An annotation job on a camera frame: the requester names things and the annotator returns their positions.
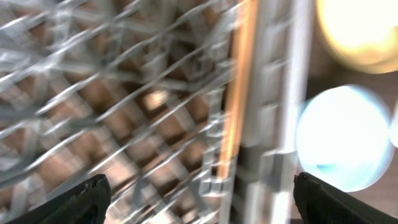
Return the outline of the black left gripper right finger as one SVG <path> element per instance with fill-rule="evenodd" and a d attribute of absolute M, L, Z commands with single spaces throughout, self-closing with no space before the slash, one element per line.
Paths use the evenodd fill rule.
<path fill-rule="evenodd" d="M 304 224 L 397 224 L 397 218 L 307 172 L 294 176 L 293 196 Z"/>

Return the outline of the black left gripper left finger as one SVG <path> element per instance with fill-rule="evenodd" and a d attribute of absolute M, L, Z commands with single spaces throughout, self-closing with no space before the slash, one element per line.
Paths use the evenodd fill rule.
<path fill-rule="evenodd" d="M 111 188 L 97 174 L 7 224 L 104 224 Z"/>

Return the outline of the grey dishwasher rack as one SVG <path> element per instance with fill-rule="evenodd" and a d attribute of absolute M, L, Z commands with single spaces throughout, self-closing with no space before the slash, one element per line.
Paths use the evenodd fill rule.
<path fill-rule="evenodd" d="M 104 174 L 106 223 L 288 223 L 314 3 L 260 1 L 220 180 L 239 2 L 2 1 L 1 222 Z"/>

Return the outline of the light blue bowl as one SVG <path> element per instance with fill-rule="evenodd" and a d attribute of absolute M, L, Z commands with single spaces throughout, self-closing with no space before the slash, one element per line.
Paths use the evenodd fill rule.
<path fill-rule="evenodd" d="M 306 102 L 297 125 L 302 169 L 344 192 L 368 188 L 394 155 L 390 120 L 386 104 L 369 88 L 342 85 L 319 93 Z"/>

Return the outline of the small food scrap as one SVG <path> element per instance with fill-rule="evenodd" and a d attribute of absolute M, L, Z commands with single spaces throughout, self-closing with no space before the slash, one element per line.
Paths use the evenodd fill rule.
<path fill-rule="evenodd" d="M 165 104 L 169 93 L 165 90 L 156 90 L 144 97 L 144 104 L 148 110 L 155 110 Z"/>

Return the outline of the wooden chopstick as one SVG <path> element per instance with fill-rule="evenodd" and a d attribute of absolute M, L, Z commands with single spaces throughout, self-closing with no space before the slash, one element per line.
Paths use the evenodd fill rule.
<path fill-rule="evenodd" d="M 220 180 L 228 178 L 232 169 L 232 159 L 239 152 L 259 3 L 259 0 L 243 0 L 239 2 L 237 15 L 239 25 L 234 31 L 232 48 L 235 65 L 234 80 L 228 85 L 225 107 L 226 120 L 224 122 L 217 168 L 217 178 Z"/>

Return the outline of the yellow plate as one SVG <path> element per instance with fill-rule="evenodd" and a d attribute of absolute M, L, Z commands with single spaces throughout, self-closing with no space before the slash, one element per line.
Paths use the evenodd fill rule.
<path fill-rule="evenodd" d="M 365 73 L 397 71 L 397 0 L 317 0 L 320 32 L 346 67 Z"/>

